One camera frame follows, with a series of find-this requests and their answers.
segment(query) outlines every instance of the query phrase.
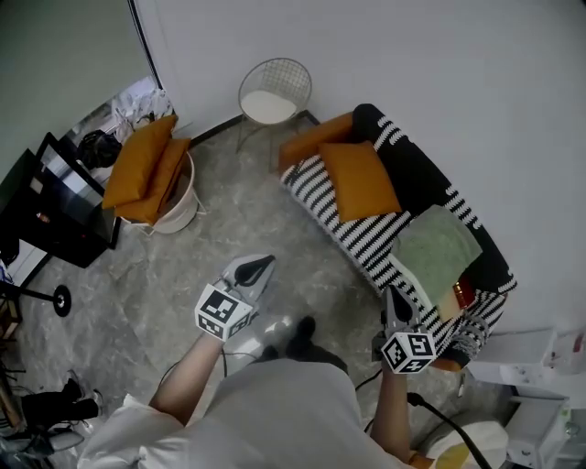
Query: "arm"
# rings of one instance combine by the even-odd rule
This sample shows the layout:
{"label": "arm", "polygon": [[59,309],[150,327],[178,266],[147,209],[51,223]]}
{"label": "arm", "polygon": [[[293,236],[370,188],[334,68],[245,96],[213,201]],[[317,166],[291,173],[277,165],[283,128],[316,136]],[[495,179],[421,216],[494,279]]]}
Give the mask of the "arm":
{"label": "arm", "polygon": [[371,438],[387,453],[409,462],[409,411],[407,375],[395,375],[383,364],[383,383],[378,396]]}
{"label": "arm", "polygon": [[221,340],[203,333],[173,368],[148,405],[187,425],[200,402],[222,347]]}

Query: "yellow object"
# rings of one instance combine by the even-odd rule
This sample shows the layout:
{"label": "yellow object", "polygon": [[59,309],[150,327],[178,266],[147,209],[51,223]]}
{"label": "yellow object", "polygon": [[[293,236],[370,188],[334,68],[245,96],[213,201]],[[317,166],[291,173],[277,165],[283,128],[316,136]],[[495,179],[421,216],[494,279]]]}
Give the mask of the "yellow object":
{"label": "yellow object", "polygon": [[437,459],[436,468],[460,469],[468,459],[469,455],[470,450],[468,449],[468,446],[466,446],[466,443],[451,446]]}
{"label": "yellow object", "polygon": [[391,180],[370,142],[321,144],[320,155],[336,191],[341,222],[401,212]]}
{"label": "yellow object", "polygon": [[168,115],[139,128],[126,140],[108,180],[102,201],[104,209],[145,196],[150,176],[171,139],[176,122],[176,115]]}
{"label": "yellow object", "polygon": [[454,288],[449,288],[445,295],[441,297],[438,303],[438,315],[442,322],[447,322],[450,319],[461,315],[460,304],[454,292]]}
{"label": "yellow object", "polygon": [[435,461],[433,459],[426,458],[417,451],[411,451],[411,457],[409,458],[409,465],[415,467],[415,469],[429,469]]}
{"label": "yellow object", "polygon": [[151,226],[155,224],[181,173],[181,163],[190,143],[188,138],[169,140],[153,171],[145,197],[140,201],[117,205],[114,214]]}

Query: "white shirt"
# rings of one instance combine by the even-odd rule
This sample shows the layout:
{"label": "white shirt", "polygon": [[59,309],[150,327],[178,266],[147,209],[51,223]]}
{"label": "white shirt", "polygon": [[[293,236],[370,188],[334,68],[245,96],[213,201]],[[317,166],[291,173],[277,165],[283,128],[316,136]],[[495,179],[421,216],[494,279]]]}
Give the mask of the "white shirt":
{"label": "white shirt", "polygon": [[406,467],[360,425],[352,381],[340,369],[276,360],[224,379],[205,417],[188,427],[126,396],[78,467]]}

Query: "black backpack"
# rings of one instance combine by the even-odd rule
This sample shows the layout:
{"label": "black backpack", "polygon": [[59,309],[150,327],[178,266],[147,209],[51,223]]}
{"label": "black backpack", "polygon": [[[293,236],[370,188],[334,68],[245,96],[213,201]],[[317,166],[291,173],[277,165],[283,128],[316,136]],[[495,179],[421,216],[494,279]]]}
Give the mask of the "black backpack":
{"label": "black backpack", "polygon": [[83,138],[77,148],[77,159],[89,170],[109,168],[118,158],[122,145],[115,136],[94,130]]}

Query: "sofa armrest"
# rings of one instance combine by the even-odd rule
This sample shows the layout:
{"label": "sofa armrest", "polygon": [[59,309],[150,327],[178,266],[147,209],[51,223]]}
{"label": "sofa armrest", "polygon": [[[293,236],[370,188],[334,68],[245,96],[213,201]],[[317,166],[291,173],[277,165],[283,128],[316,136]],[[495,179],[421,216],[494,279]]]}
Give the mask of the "sofa armrest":
{"label": "sofa armrest", "polygon": [[431,366],[442,371],[452,371],[454,373],[461,371],[461,365],[454,360],[450,360],[449,358],[436,358]]}
{"label": "sofa armrest", "polygon": [[352,130],[352,113],[340,115],[328,122],[317,125],[281,145],[278,154],[278,173],[282,175],[288,168],[306,158],[318,154],[320,143],[339,143],[345,141]]}

